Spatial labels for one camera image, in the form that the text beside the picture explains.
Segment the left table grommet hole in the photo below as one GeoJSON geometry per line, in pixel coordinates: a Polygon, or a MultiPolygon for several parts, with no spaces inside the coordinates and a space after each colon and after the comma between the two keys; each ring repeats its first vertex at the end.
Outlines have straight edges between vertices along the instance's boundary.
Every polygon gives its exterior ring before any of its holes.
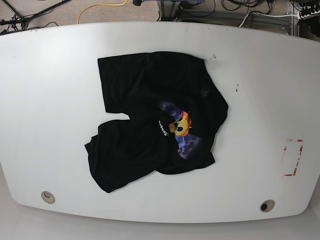
{"type": "Polygon", "coordinates": [[[47,203],[47,204],[54,204],[55,203],[55,197],[52,193],[48,191],[43,191],[41,193],[41,198],[47,203]]]}

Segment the right table grommet hole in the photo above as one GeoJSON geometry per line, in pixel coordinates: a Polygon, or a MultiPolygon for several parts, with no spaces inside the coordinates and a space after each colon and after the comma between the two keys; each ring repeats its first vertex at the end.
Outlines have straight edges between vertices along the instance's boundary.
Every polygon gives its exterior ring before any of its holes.
{"type": "Polygon", "coordinates": [[[273,208],[275,207],[275,201],[272,199],[268,199],[266,201],[264,201],[261,205],[260,205],[260,211],[263,213],[268,213],[270,212],[273,208]]]}

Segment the red tape rectangle marking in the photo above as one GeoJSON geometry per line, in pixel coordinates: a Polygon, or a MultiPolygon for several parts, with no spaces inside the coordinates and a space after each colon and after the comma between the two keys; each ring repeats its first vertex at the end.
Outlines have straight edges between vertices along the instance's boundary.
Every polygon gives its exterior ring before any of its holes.
{"type": "Polygon", "coordinates": [[[293,177],[297,173],[303,151],[302,139],[287,139],[281,158],[281,174],[285,177],[293,177]]]}

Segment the aluminium frame stand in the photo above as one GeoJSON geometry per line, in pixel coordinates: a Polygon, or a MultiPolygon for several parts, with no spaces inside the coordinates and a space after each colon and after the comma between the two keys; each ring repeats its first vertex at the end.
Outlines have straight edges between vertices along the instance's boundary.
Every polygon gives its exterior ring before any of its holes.
{"type": "Polygon", "coordinates": [[[162,22],[176,22],[178,19],[177,10],[181,0],[157,0],[159,20],[162,22]]]}

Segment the black graphic T-shirt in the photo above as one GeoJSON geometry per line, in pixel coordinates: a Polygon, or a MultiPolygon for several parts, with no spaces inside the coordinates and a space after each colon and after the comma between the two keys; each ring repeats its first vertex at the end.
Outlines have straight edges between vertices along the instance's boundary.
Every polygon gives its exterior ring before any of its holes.
{"type": "Polygon", "coordinates": [[[152,172],[177,175],[215,162],[212,147],[228,115],[205,60],[156,51],[97,60],[109,120],[85,145],[92,178],[111,193],[152,172]]]}

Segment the black tripod legs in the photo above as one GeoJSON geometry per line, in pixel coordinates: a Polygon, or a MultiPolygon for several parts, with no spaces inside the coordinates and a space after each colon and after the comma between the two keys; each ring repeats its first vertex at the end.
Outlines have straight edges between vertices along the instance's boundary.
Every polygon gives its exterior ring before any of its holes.
{"type": "Polygon", "coordinates": [[[10,5],[10,3],[7,0],[2,0],[2,3],[13,13],[13,17],[10,20],[5,20],[5,19],[0,20],[1,27],[7,26],[6,29],[0,32],[0,35],[3,36],[3,35],[12,34],[12,33],[27,31],[31,21],[39,17],[42,17],[44,15],[50,14],[56,8],[70,1],[71,0],[61,0],[60,2],[54,5],[51,5],[50,7],[47,7],[37,13],[22,16],[15,10],[15,8],[12,5],[10,5]]]}

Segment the table grommet hole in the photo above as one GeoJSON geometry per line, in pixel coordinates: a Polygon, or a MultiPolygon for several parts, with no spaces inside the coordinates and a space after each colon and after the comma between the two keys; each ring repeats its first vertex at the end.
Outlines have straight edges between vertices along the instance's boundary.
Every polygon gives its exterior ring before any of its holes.
{"type": "Polygon", "coordinates": [[[55,203],[55,197],[52,193],[48,191],[43,191],[41,193],[41,198],[47,203],[47,204],[54,204],[55,203]]]}
{"type": "Polygon", "coordinates": [[[272,199],[268,199],[266,201],[264,201],[261,205],[260,205],[260,211],[263,213],[268,213],[270,212],[273,208],[275,207],[275,201],[272,199]]]}

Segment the white power strip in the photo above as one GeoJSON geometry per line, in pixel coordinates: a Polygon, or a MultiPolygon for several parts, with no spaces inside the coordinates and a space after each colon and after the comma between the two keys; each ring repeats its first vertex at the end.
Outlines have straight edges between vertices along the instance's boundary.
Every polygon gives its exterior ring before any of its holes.
{"type": "Polygon", "coordinates": [[[306,20],[313,17],[318,17],[320,15],[319,9],[303,9],[298,13],[298,19],[306,20]]]}

